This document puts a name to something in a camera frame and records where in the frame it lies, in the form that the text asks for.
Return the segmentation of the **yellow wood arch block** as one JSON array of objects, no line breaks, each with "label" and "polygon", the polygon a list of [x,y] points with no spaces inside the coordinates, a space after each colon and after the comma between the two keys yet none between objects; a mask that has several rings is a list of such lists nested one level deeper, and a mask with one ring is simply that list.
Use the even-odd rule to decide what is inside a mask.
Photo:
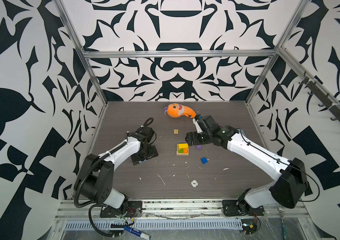
[{"label": "yellow wood arch block", "polygon": [[188,149],[189,145],[187,143],[177,144],[178,149]]}]

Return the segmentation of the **natural wood plank block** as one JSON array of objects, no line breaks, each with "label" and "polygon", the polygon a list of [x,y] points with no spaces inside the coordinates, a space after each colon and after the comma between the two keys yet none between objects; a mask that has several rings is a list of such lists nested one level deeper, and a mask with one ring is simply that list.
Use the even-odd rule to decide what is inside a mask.
[{"label": "natural wood plank block", "polygon": [[178,153],[178,152],[177,152],[176,155],[177,155],[177,156],[188,156],[189,153]]}]

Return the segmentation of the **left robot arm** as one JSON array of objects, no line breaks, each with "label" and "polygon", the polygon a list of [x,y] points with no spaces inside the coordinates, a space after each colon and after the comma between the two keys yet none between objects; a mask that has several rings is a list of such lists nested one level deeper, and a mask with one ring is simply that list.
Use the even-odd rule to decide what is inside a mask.
[{"label": "left robot arm", "polygon": [[113,188],[115,169],[128,159],[138,165],[158,157],[156,147],[150,142],[156,136],[152,128],[141,126],[138,131],[127,133],[125,140],[113,149],[88,155],[75,182],[75,207],[95,204],[124,210],[128,197]]}]

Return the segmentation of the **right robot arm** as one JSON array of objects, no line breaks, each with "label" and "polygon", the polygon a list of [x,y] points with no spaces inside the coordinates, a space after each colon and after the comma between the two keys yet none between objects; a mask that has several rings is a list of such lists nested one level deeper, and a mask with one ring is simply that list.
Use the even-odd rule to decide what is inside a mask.
[{"label": "right robot arm", "polygon": [[196,131],[185,137],[190,146],[214,144],[222,147],[242,156],[271,177],[271,183],[245,190],[238,198],[238,208],[242,212],[273,204],[295,208],[309,186],[301,160],[289,160],[272,153],[247,138],[242,129],[222,127],[212,116],[197,115],[192,121]]}]

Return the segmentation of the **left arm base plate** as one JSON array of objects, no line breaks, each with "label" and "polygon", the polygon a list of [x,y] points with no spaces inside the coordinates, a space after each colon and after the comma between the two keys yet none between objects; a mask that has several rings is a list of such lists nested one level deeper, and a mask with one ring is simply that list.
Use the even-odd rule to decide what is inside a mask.
[{"label": "left arm base plate", "polygon": [[101,218],[116,218],[119,215],[123,215],[125,218],[134,218],[142,213],[143,202],[142,201],[125,201],[119,209],[112,207],[102,208]]}]

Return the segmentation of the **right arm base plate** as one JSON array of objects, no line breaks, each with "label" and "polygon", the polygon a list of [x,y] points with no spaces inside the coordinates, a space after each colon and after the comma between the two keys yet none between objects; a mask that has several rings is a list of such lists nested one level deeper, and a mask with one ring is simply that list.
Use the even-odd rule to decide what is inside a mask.
[{"label": "right arm base plate", "polygon": [[239,200],[223,200],[222,211],[227,217],[264,215],[263,206],[259,208],[252,208],[245,201]]}]

